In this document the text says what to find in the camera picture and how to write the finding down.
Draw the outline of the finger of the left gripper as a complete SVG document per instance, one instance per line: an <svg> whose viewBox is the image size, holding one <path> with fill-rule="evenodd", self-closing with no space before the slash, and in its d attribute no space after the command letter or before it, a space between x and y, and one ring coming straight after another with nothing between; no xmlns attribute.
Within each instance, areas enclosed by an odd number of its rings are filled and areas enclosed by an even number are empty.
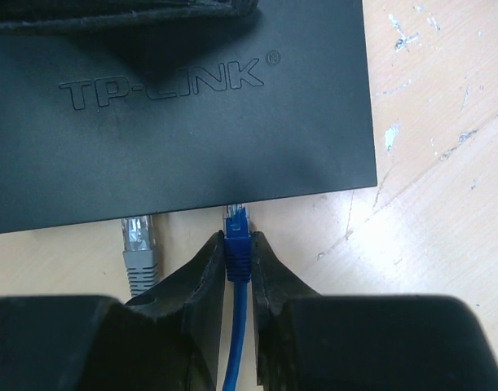
<svg viewBox="0 0 498 391"><path fill-rule="evenodd" d="M234 18L257 1L0 1L0 33L73 33L194 18Z"/></svg>

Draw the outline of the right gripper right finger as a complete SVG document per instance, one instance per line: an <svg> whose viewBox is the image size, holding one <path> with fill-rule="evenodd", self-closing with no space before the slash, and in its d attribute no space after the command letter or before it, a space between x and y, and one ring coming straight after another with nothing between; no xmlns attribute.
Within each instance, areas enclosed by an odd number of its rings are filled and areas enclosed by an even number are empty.
<svg viewBox="0 0 498 391"><path fill-rule="evenodd" d="M324 296L252 242L258 384L265 390L498 390L470 308L435 295Z"/></svg>

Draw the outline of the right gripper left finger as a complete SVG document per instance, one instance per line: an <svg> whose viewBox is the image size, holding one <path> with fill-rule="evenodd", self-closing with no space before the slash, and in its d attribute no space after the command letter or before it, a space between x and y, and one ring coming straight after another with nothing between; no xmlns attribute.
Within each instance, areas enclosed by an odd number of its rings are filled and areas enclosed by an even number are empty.
<svg viewBox="0 0 498 391"><path fill-rule="evenodd" d="M0 390L213 390L224 286L217 232L126 303L0 297Z"/></svg>

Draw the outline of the black network switch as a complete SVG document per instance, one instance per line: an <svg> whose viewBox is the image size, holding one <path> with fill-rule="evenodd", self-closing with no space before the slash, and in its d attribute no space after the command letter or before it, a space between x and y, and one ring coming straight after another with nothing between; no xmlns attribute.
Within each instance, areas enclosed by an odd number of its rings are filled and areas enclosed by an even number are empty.
<svg viewBox="0 0 498 391"><path fill-rule="evenodd" d="M0 234L376 184L360 1L0 34Z"/></svg>

